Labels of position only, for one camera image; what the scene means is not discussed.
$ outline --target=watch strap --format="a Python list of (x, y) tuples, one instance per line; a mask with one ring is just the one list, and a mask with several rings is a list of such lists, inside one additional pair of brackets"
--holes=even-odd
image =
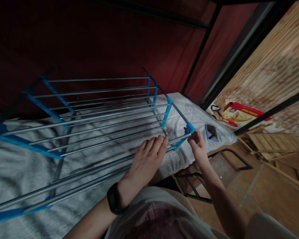
[(121, 197), (118, 190), (118, 183), (113, 184), (107, 191), (107, 201), (109, 203), (111, 212), (116, 215), (126, 212), (129, 208), (129, 206), (125, 208), (121, 207)]

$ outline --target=blue plastic frame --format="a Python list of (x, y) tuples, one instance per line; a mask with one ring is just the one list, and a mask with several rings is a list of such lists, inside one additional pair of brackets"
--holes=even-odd
[[(43, 83), (54, 93), (54, 94), (57, 94), (57, 90), (48, 82), (49, 78), (47, 75), (45, 74), (42, 74), (40, 75), (40, 78), (42, 79)], [(148, 86), (150, 86), (150, 80), (151, 80), (151, 77), (150, 77), (150, 74), (148, 73)], [(154, 80), (154, 85), (155, 85), (155, 94), (154, 94), (154, 99), (153, 99), (153, 106), (156, 105), (156, 99), (157, 99), (157, 94), (158, 94), (158, 88), (159, 88), (159, 85), (158, 83)], [(34, 98), (33, 96), (35, 95), (35, 91), (33, 88), (26, 88), (23, 93), (26, 93), (27, 94), (27, 98), (29, 100), (31, 100), (34, 104), (36, 104), (38, 107), (40, 107), (42, 110), (44, 110), (46, 113), (48, 113), (51, 117), (53, 117), (55, 120), (57, 120), (58, 122), (64, 122), (63, 120), (60, 119), (59, 115), (57, 113), (55, 113), (54, 111), (52, 110), (49, 110), (48, 106), (43, 103), (42, 101), (40, 101), (39, 99), (37, 98)], [(149, 89), (147, 89), (147, 96), (150, 95), (150, 91)], [(66, 100), (59, 96), (58, 99), (65, 105), (65, 106), (69, 106), (69, 104), (66, 102)], [(166, 121), (168, 119), (168, 115), (169, 115), (169, 112), (171, 110), (171, 107), (172, 107), (172, 99), (170, 97), (167, 97), (167, 103), (169, 104), (166, 108), (166, 115), (164, 116), (164, 121), (160, 124), (161, 127), (162, 127), (162, 130), (164, 130), (164, 127), (166, 125)], [(72, 107), (68, 107), (69, 111), (70, 112), (74, 112), (73, 108)], [(188, 137), (195, 131), (195, 128), (193, 127), (193, 125), (191, 123), (188, 123), (186, 125), (187, 127), (187, 130), (185, 132), (185, 135), (188, 135)], [(7, 142), (7, 143), (11, 143), (11, 144), (14, 144), (16, 146), (19, 146), (19, 147), (23, 147), (23, 148), (26, 148), (26, 149), (29, 149), (29, 150), (32, 150), (32, 151), (35, 151), (35, 152), (38, 152), (38, 153), (41, 153), (43, 155), (46, 155), (46, 156), (49, 156), (49, 157), (52, 157), (52, 158), (55, 158), (55, 159), (63, 159), (64, 157), (61, 156), (62, 153), (64, 152), (48, 152), (48, 148), (46, 147), (43, 147), (41, 145), (29, 145), (29, 143), (31, 143), (31, 141), (29, 140), (26, 140), (26, 139), (23, 139), (21, 137), (18, 137), (18, 136), (15, 136), (15, 135), (9, 135), (9, 136), (2, 136), (3, 133), (5, 132), (8, 132), (7, 130), (7, 126), (3, 123), (0, 122), (0, 141), (4, 141), (4, 142)], [(172, 145), (172, 146), (176, 146), (174, 148), (174, 151), (176, 151), (181, 145), (182, 143), (188, 138), (184, 138), (182, 139), (181, 141), (177, 142), (176, 144)], [(12, 218), (16, 218), (16, 217), (19, 217), (19, 216), (23, 216), (23, 215), (28, 215), (28, 214), (32, 214), (32, 213), (35, 213), (35, 212), (38, 212), (38, 211), (42, 211), (42, 210), (45, 210), (45, 209), (48, 209), (48, 208), (51, 208), (51, 206), (48, 206), (48, 205), (43, 205), (35, 210), (32, 210), (30, 212), (27, 212), (27, 213), (23, 213), (24, 209), (28, 208), (29, 206), (26, 206), (26, 207), (20, 207), (20, 208), (16, 208), (16, 209), (11, 209), (11, 210), (6, 210), (6, 211), (2, 211), (0, 212), (0, 222), (1, 221), (7, 221), (9, 219), (12, 219)]]
[(4, 141), (10, 144), (14, 144), (16, 146), (22, 147), (22, 148), (26, 148), (41, 154), (44, 154), (46, 156), (55, 158), (55, 159), (61, 159), (63, 157), (61, 157), (61, 153), (58, 152), (48, 152), (48, 148), (43, 147), (41, 145), (29, 145), (29, 143), (31, 143), (31, 141), (23, 139), (19, 136), (15, 136), (15, 135), (9, 135), (9, 136), (2, 136), (1, 134), (8, 132), (7, 130), (7, 126), (3, 123), (0, 123), (0, 141)]
[[(40, 78), (42, 78), (42, 82), (54, 93), (57, 94), (57, 90), (51, 85), (48, 80), (49, 77), (46, 74), (40, 75)], [(62, 96), (57, 96), (57, 98), (65, 105), (68, 106), (68, 109), (70, 112), (75, 113), (74, 109), (70, 107), (70, 105), (66, 102), (66, 100)]]

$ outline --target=white blanket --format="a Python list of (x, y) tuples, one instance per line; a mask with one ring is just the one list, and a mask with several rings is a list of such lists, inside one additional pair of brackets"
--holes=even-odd
[[(217, 127), (220, 142), (216, 144), (206, 141), (208, 151), (215, 150), (223, 145), (230, 145), (236, 142), (237, 139), (230, 130), (228, 130), (225, 126), (219, 124), (213, 118), (209, 117), (197, 105), (193, 104), (191, 101), (183, 97), (180, 93), (169, 94), (169, 96), (182, 111), (182, 113), (187, 117), (187, 119), (193, 124), (193, 126), (202, 131), (205, 140), (205, 124), (213, 124)], [(166, 98), (163, 95), (159, 95), (157, 97), (156, 104), (166, 104)], [(156, 113), (164, 113), (165, 109), (165, 107), (157, 108)], [(144, 113), (142, 114), (142, 117), (150, 115), (152, 115), (151, 112)], [(133, 115), (119, 119), (111, 119), (97, 123), (85, 124), (74, 127), (72, 129), (72, 132), (91, 129), (102, 125), (114, 124), (117, 122), (136, 119), (140, 117), (140, 115)], [(69, 143), (155, 121), (156, 118), (152, 118), (135, 123), (124, 124), (118, 127), (80, 134), (71, 137)], [(39, 126), (48, 123), (55, 123), (55, 121), (51, 118), (48, 118), (38, 121), (8, 120), (5, 122), (10, 130)], [(186, 126), (186, 123), (180, 117), (177, 111), (172, 107), (169, 113), (167, 124), (165, 126), (168, 137), (170, 139), (174, 139), (176, 137), (182, 136), (184, 134), (184, 126)], [(117, 134), (112, 137), (103, 138), (101, 140), (90, 141), (81, 145), (68, 147), (67, 152), (102, 141), (107, 141), (120, 136), (131, 134), (137, 131), (140, 130), (132, 130), (127, 133)], [(23, 133), (19, 134), (18, 136), (31, 141), (35, 141), (39, 139), (63, 135), (65, 134), (65, 132), (66, 129), (63, 126), (59, 126), (56, 128)], [(137, 147), (144, 140), (150, 139), (153, 136), (158, 136), (159, 134), (164, 135), (161, 129), (67, 155), (64, 159), (60, 177), (62, 178), (68, 176), (69, 174), (77, 173), (81, 170), (99, 166), (101, 164), (108, 163), (113, 160), (117, 160), (119, 158), (133, 154), (135, 153)], [(42, 145), (51, 148), (59, 146), (60, 142), (61, 140), (56, 140), (43, 143)], [(155, 175), (152, 183), (166, 178), (169, 175), (176, 173), (180, 169), (186, 168), (193, 161), (194, 157), (191, 152), (191, 148), (187, 142), (184, 142), (176, 152), (165, 156), (162, 166)], [(41, 187), (47, 186), (52, 182), (57, 162), (58, 160), (56, 159), (52, 159), (42, 154), (0, 141), (0, 203), (39, 189)], [(98, 174), (88, 176), (75, 183), (65, 185), (57, 189), (56, 193), (58, 194), (79, 186), (82, 183), (100, 177), (101, 175), (107, 174), (117, 168), (121, 168), (122, 166), (130, 163), (131, 161), (128, 161), (124, 164), (120, 164), (116, 167), (104, 170)], [(50, 209), (40, 211), (31, 215), (14, 218), (6, 222), (0, 222), (0, 238), (62, 238), (98, 201), (100, 201), (106, 195), (107, 189), (113, 183), (119, 181), (122, 176), (123, 175), (120, 175), (92, 189), (61, 201), (55, 204)], [(27, 200), (7, 209), (31, 205), (34, 202), (44, 200), (47, 196), (48, 193), (45, 193), (36, 198)]]

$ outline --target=smartphone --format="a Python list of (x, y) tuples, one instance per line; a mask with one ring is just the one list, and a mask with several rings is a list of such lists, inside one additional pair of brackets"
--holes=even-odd
[(214, 143), (219, 143), (216, 127), (211, 124), (205, 124), (205, 127), (206, 127), (207, 139)]

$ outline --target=cardboard box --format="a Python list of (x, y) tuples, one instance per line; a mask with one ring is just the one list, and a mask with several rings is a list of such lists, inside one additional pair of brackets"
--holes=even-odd
[(228, 103), (223, 111), (223, 119), (221, 123), (229, 126), (233, 129), (239, 129), (259, 116), (264, 112), (253, 109), (237, 102)]

